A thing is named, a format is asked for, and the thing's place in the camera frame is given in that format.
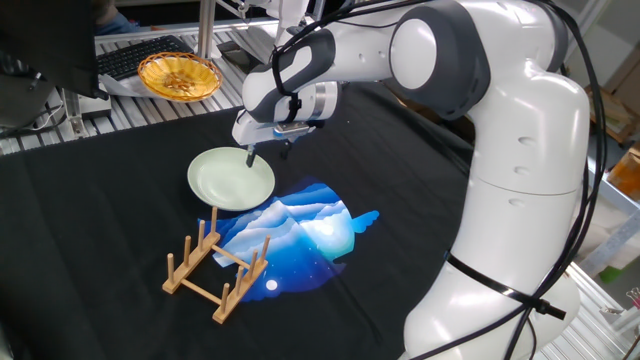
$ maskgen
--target woven basket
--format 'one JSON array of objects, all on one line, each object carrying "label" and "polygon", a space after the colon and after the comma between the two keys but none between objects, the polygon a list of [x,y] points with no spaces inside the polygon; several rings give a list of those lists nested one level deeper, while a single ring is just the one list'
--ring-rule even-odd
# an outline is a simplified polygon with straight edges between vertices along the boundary
[{"label": "woven basket", "polygon": [[210,61],[188,53],[151,55],[138,66],[142,83],[167,100],[199,101],[222,85],[222,73]]}]

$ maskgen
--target black tablecloth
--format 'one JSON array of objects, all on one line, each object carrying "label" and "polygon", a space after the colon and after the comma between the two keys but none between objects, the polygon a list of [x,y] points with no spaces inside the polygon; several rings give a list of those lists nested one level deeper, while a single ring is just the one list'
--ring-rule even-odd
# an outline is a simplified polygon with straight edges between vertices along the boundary
[{"label": "black tablecloth", "polygon": [[[208,207],[189,189],[191,160],[235,146],[235,111],[152,125],[0,158],[0,320],[38,359],[394,359],[460,221],[465,175],[442,155],[470,147],[403,108],[379,84],[345,88],[336,117],[259,154],[280,195],[312,176],[356,217],[348,266],[322,287],[242,303],[225,322],[187,289],[161,290]],[[219,293],[233,268],[211,258],[190,276]]]}]

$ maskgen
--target white robotic arm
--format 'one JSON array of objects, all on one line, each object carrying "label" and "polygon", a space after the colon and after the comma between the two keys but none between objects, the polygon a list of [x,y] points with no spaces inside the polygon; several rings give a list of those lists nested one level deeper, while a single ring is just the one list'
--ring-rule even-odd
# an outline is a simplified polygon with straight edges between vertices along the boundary
[{"label": "white robotic arm", "polygon": [[[436,0],[350,20],[304,37],[279,58],[282,85],[299,102],[278,90],[271,65],[248,75],[246,111],[233,136],[250,149],[263,141],[294,141],[314,129],[310,120],[333,115],[336,81],[343,80],[393,78],[441,117],[472,118],[476,147],[460,230],[451,258],[407,317],[402,358],[411,359],[514,311],[521,303],[513,293],[536,292],[569,231],[586,157],[589,103],[577,84],[554,73],[567,35],[544,6]],[[290,104],[299,109],[291,111]],[[453,260],[507,290],[479,282]],[[564,320],[530,316],[539,347],[560,335],[579,305],[568,279],[544,297],[567,314]],[[502,359],[516,323],[433,358]],[[514,358],[529,353],[528,333]]]}]

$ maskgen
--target metal frame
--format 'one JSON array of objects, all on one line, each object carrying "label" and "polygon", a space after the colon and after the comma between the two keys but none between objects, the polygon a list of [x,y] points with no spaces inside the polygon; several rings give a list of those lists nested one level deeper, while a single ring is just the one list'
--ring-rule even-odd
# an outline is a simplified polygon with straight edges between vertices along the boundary
[{"label": "metal frame", "polygon": [[[593,184],[595,176],[595,163],[588,159],[589,183]],[[580,262],[580,268],[589,276],[596,276],[604,270],[609,260],[640,231],[640,204],[623,194],[606,179],[600,183],[599,194],[609,200],[616,208],[625,212],[629,218],[620,228],[611,234],[607,241],[600,244],[587,257]]]}]

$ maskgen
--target ceramic plate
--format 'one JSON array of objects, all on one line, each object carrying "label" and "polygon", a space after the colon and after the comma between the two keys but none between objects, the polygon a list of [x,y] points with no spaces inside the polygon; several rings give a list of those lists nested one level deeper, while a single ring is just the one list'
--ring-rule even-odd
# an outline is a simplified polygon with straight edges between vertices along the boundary
[{"label": "ceramic plate", "polygon": [[269,198],[275,187],[273,170],[256,155],[251,168],[247,151],[222,147],[198,155],[187,171],[191,190],[211,206],[222,210],[252,209]]}]

